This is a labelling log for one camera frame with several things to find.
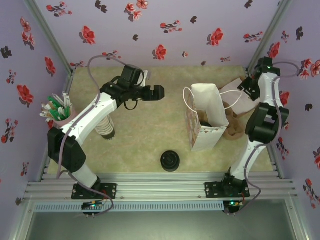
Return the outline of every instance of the beige table surface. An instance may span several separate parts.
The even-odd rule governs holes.
[[[115,76],[122,67],[95,67],[92,74],[101,87]],[[180,156],[177,172],[225,172],[239,158],[247,136],[235,141],[221,138],[208,150],[191,152],[186,123],[184,87],[196,83],[214,83],[221,88],[234,79],[244,76],[241,66],[182,66],[148,67],[151,71],[147,85],[162,85],[165,98],[154,102],[139,102],[137,108],[128,111],[122,105],[110,116],[115,125],[115,138],[105,140],[92,131],[82,148],[86,163],[94,173],[162,173],[160,157],[167,150]],[[87,68],[78,68],[72,83],[70,98],[78,112],[95,98],[96,89],[88,76]],[[240,120],[245,125],[251,113]],[[252,171],[272,171],[265,149],[252,167]],[[50,162],[49,174],[57,172],[57,164]]]

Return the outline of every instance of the bag handle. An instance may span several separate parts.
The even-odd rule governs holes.
[[[224,110],[227,110],[227,109],[232,108],[234,105],[237,104],[237,102],[238,102],[238,101],[240,100],[240,98],[242,97],[242,91],[237,91],[237,90],[229,90],[229,91],[222,92],[222,93],[220,93],[220,96],[221,96],[222,94],[226,94],[226,93],[230,93],[230,92],[240,93],[240,96],[239,96],[238,99],[234,102],[234,104],[232,104],[231,106],[226,107]]]
[[[190,109],[191,111],[193,111],[193,112],[195,112],[196,114],[198,114],[197,111],[193,110],[193,109],[192,109],[191,107],[189,107],[189,105],[187,104],[187,101],[186,101],[186,98],[185,98],[185,90],[186,90],[186,89],[188,89],[188,90],[190,91],[190,93],[191,93],[192,96],[193,96],[193,99],[195,98],[194,93],[191,91],[191,89],[190,89],[189,87],[186,86],[186,87],[183,89],[183,93],[182,93],[183,101],[184,101],[185,105],[188,107],[188,109]]]

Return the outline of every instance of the gray floor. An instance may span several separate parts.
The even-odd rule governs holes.
[[[238,216],[221,211],[110,212],[95,219],[36,213],[28,240],[295,240],[282,201],[256,201]]]

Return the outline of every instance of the floral wallpaper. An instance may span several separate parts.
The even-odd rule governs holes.
[[[279,3],[35,1],[73,68],[76,63],[86,66],[95,55],[114,51],[121,53],[124,62],[137,66],[247,67]],[[92,65],[118,63],[97,59]]]
[[[279,64],[282,78],[280,100],[289,117],[276,141],[280,165],[286,178],[293,179],[307,217],[310,239],[319,239],[320,228],[320,50],[318,45],[320,2],[292,1],[263,55]]]
[[[0,22],[0,239],[7,240],[44,159],[41,103],[63,90],[67,72],[24,1],[2,2]]]

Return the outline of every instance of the pink cup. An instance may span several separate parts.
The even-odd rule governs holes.
[[[56,121],[54,120],[54,123],[57,124],[60,128],[62,128],[64,125],[70,123],[73,119],[75,119],[78,116],[78,113],[73,109],[71,115],[62,121]]]

